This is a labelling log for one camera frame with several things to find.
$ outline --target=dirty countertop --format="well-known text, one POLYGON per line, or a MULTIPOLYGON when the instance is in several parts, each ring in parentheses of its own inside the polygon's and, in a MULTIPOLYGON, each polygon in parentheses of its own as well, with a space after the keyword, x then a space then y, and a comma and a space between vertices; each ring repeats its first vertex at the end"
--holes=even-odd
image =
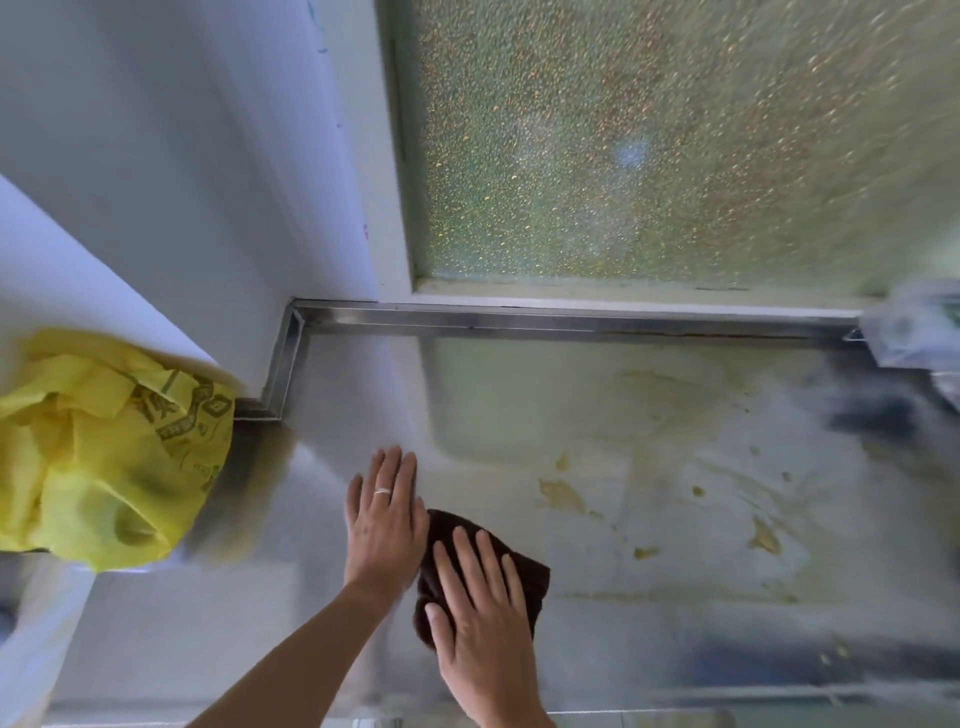
MULTIPOLYGON (((186 720, 342 579, 346 482, 417 452, 429 507, 553 569, 553 711, 929 693, 960 678, 960 419, 861 349, 314 335, 170 561, 97 578, 57 721, 186 720)), ((334 706, 452 710, 396 606, 334 706)))

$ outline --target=white surface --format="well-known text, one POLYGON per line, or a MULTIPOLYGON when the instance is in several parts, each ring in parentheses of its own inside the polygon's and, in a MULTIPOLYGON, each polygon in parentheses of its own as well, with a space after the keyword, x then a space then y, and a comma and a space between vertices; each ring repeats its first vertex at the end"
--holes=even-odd
POLYGON ((19 364, 15 340, 40 327, 85 328, 213 363, 8 180, 0 177, 0 381, 19 364))
POLYGON ((284 281, 287 292, 372 300, 376 290, 356 174, 324 39, 311 19, 315 11, 307 0, 180 5, 297 231, 302 270, 284 281))
POLYGON ((177 6, 0 6, 0 174, 259 392, 309 269, 177 6))
POLYGON ((93 574, 48 554, 32 560, 13 634, 0 644, 0 726, 38 725, 66 648, 93 585, 93 574))
POLYGON ((409 302, 412 268, 400 207, 393 124, 373 0, 318 0, 341 103, 348 121, 360 194, 370 229, 377 299, 409 302))

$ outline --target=textured glass window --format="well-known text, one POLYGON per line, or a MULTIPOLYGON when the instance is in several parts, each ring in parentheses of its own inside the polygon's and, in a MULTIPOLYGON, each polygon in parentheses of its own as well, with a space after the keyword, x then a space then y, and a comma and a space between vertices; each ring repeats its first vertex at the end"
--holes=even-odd
POLYGON ((957 0, 389 5, 421 277, 960 273, 957 0))

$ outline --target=hand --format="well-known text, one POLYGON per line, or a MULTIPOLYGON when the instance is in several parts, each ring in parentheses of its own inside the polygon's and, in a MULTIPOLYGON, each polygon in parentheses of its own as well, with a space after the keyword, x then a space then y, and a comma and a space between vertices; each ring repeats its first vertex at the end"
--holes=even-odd
POLYGON ((482 568, 466 530, 458 526, 453 532, 469 596, 444 545, 434 544, 437 573, 456 624, 454 637, 444 610, 426 605, 440 674, 480 728, 553 726, 540 705, 534 645, 516 566, 508 554, 500 570, 486 531, 480 531, 476 541, 482 568))
POLYGON ((417 456, 408 452, 401 461, 402 454, 399 446, 386 454, 378 450, 367 479, 358 474, 347 489, 344 588, 369 599, 381 616, 390 611, 420 568, 430 524, 422 498, 410 507, 417 456))

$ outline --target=white wall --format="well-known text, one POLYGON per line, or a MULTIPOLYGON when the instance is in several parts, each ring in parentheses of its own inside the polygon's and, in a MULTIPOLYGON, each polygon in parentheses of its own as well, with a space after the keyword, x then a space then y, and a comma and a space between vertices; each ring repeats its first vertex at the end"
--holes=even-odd
POLYGON ((184 6, 0 4, 0 175, 258 394, 291 297, 371 297, 363 218, 306 5, 184 6))
POLYGON ((180 0, 312 265, 306 298, 372 301, 366 220, 333 69, 309 0, 180 0))
POLYGON ((19 363, 17 339, 45 326, 101 331, 216 363, 3 177, 0 260, 0 382, 19 363))

